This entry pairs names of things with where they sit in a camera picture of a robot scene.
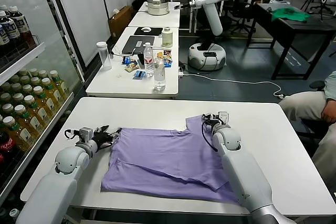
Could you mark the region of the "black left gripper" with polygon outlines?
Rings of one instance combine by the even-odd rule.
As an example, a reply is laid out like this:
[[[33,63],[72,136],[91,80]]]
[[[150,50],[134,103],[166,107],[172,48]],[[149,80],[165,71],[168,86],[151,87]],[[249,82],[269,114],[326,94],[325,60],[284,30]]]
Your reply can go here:
[[[93,133],[92,139],[97,144],[97,149],[99,150],[111,147],[113,141],[115,141],[120,136],[120,132],[122,130],[122,128],[118,128],[113,133],[105,132],[108,128],[108,125],[103,125],[97,128],[97,132]]]

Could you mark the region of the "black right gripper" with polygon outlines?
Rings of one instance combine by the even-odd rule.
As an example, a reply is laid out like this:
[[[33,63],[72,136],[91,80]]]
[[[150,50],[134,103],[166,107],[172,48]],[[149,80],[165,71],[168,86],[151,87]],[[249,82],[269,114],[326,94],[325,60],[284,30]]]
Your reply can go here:
[[[211,130],[219,123],[219,116],[217,114],[203,114],[202,119],[206,125],[211,127]]]

